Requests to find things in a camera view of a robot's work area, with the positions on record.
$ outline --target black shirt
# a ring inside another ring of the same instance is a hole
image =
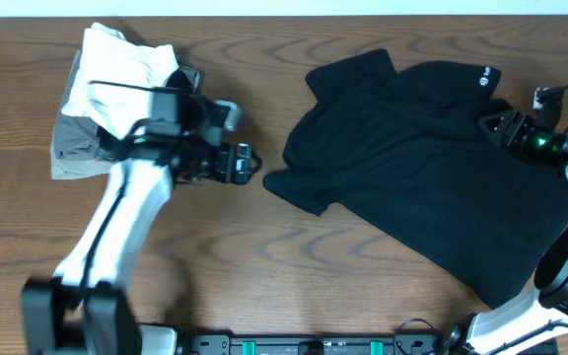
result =
[[[500,75],[441,61],[396,73],[383,49],[315,69],[318,103],[290,134],[288,170],[264,186],[316,215],[343,204],[498,307],[568,222],[568,181],[475,124],[496,108]]]

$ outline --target white logo on shirt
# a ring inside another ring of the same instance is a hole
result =
[[[485,72],[483,72],[483,76],[479,79],[481,86],[488,85],[488,78],[486,78],[488,75],[490,75],[490,67],[485,67]]]

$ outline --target white towel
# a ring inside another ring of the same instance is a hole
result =
[[[122,139],[138,119],[150,115],[150,92],[108,85],[92,80],[141,87],[161,87],[178,69],[169,44],[156,48],[129,43],[124,35],[94,23],[85,30],[80,69],[62,113],[88,116],[113,136]]]

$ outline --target wooden surface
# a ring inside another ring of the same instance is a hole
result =
[[[446,59],[503,70],[496,96],[531,110],[537,86],[568,83],[568,17],[0,19],[0,354],[23,353],[19,292],[74,247],[106,177],[50,179],[48,146],[83,30],[171,43],[204,72],[203,93],[247,113],[248,186],[180,187],[140,256],[130,293],[142,321],[237,333],[392,332],[445,327],[486,308],[460,282],[340,205],[317,218],[270,194],[286,138],[315,99],[311,69],[377,47],[396,69]],[[563,117],[568,117],[568,94]],[[568,336],[561,338],[568,354]]]

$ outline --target white background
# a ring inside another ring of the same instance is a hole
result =
[[[538,14],[568,0],[0,0],[0,17]]]

